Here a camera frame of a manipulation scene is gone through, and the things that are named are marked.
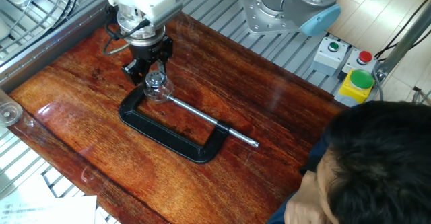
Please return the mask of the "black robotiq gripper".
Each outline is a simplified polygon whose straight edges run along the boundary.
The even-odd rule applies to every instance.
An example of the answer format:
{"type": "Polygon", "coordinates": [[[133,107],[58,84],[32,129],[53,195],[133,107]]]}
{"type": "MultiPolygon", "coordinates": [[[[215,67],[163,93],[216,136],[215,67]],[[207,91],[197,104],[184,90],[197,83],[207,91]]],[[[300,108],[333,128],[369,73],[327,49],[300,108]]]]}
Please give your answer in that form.
{"type": "Polygon", "coordinates": [[[139,85],[145,81],[145,76],[150,69],[150,63],[158,60],[158,70],[165,74],[166,63],[172,57],[173,40],[169,36],[164,36],[161,42],[149,46],[129,47],[133,60],[121,67],[126,79],[133,85],[139,85]]]}

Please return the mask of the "person right hand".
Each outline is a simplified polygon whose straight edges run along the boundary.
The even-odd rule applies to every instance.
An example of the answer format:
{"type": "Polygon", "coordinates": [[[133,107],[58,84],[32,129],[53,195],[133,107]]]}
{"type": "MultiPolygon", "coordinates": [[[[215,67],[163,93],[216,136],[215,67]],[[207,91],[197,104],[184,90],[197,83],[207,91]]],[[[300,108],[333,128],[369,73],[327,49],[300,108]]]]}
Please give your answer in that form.
{"type": "Polygon", "coordinates": [[[326,224],[327,221],[315,183],[303,180],[298,191],[286,204],[285,224],[326,224]]]}

